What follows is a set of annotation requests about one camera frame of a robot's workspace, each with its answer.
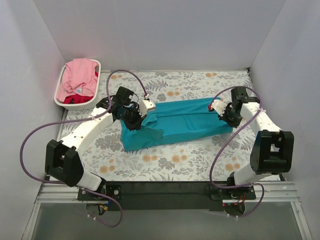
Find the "teal t shirt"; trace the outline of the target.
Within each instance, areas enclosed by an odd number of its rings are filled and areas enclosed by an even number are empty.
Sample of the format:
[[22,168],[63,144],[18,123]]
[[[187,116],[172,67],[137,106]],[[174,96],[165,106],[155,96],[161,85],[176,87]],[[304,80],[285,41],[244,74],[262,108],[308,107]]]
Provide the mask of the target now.
[[120,140],[126,152],[161,145],[194,141],[228,134],[233,129],[216,112],[210,112],[211,98],[157,103],[148,113],[140,130],[130,131],[121,121]]

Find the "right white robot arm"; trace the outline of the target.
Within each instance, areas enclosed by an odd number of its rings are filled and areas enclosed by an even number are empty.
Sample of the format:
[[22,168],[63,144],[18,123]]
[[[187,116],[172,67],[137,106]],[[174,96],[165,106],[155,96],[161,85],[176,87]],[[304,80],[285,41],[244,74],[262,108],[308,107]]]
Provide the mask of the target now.
[[227,179],[227,186],[235,188],[249,187],[271,175],[280,175],[292,167],[294,135],[278,127],[262,108],[257,96],[249,96],[245,86],[229,88],[231,102],[228,104],[214,98],[208,108],[218,114],[221,121],[236,128],[244,129],[242,120],[255,134],[249,164],[233,172]]

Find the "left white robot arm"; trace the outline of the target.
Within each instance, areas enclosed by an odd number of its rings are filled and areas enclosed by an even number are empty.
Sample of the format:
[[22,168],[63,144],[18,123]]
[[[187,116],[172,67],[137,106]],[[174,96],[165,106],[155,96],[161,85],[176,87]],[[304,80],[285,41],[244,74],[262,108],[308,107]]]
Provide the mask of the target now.
[[156,105],[148,96],[139,102],[132,100],[134,92],[119,87],[116,94],[100,100],[87,121],[81,123],[61,140],[51,140],[46,146],[45,173],[69,187],[81,187],[96,192],[103,179],[83,167],[81,156],[91,142],[115,121],[122,121],[130,131],[140,130],[147,113]]

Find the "white laundry basket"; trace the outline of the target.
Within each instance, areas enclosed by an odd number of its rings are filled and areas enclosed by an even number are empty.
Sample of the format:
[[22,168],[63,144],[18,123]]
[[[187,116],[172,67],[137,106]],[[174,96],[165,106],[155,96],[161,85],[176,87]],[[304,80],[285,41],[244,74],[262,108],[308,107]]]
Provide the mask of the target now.
[[99,89],[99,83],[100,83],[100,76],[101,76],[101,64],[98,60],[95,60],[95,59],[89,59],[89,60],[92,60],[92,61],[95,61],[98,63],[98,67],[96,69],[96,71],[98,72],[98,77],[97,77],[97,87],[96,87],[96,93],[94,95],[94,97],[86,102],[86,103],[80,103],[80,104],[63,104],[62,101],[59,101],[59,99],[57,98],[57,93],[58,93],[58,90],[59,90],[59,87],[60,87],[60,84],[61,84],[61,81],[62,81],[62,77],[63,77],[63,73],[66,69],[66,64],[62,67],[62,70],[60,72],[60,76],[59,76],[59,79],[58,79],[58,82],[57,82],[57,85],[56,85],[56,89],[55,89],[55,94],[54,94],[54,102],[67,109],[67,110],[75,110],[75,111],[81,111],[81,110],[88,110],[90,108],[93,108],[96,103],[98,102],[98,89]]

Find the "floral table mat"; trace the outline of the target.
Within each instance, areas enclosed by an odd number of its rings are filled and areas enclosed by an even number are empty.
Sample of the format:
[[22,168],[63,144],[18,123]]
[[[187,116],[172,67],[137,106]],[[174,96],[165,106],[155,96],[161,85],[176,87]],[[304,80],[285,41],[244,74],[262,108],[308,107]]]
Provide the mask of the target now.
[[[252,86],[249,73],[242,71],[140,71],[103,73],[98,98],[115,94],[120,86],[142,97],[148,92],[156,104],[213,98],[231,99],[226,88]],[[199,140],[154,146],[126,152],[120,140],[119,121],[107,127],[81,156],[85,169],[107,181],[207,181],[213,171],[216,181],[247,165],[255,134],[246,127],[237,136],[231,133]]]

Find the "red t shirt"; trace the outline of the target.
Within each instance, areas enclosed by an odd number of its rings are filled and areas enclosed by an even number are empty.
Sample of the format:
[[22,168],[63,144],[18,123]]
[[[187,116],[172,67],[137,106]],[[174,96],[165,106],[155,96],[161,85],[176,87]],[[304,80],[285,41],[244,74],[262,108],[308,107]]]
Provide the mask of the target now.
[[60,84],[59,101],[63,104],[84,104],[93,99],[98,85],[98,72],[89,76],[77,76],[72,78],[71,74],[65,72]]

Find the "pink t shirt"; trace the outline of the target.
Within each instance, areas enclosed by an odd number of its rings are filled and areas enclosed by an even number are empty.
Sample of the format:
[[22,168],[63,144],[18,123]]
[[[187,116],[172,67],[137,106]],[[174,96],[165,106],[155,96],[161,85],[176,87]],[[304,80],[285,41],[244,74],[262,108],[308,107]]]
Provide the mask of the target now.
[[96,69],[99,64],[87,58],[77,58],[65,65],[57,98],[63,102],[66,97],[78,94],[93,97],[96,94],[98,77]]

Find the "aluminium rail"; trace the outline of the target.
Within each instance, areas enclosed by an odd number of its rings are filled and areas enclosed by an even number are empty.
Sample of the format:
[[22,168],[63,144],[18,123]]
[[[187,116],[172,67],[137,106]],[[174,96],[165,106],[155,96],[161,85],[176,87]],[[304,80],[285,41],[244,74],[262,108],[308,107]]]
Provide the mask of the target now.
[[[263,181],[263,202],[299,202],[300,197],[294,182]],[[82,191],[76,187],[61,184],[43,184],[36,197],[36,203],[101,203],[101,200],[79,200]]]

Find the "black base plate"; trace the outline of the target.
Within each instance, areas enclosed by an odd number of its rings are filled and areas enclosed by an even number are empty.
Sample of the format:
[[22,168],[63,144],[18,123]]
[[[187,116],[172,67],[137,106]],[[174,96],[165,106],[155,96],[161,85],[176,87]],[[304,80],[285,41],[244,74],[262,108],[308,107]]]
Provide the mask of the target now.
[[109,181],[100,188],[123,210],[209,210],[222,212],[223,201],[255,200],[253,187],[221,189],[208,181]]

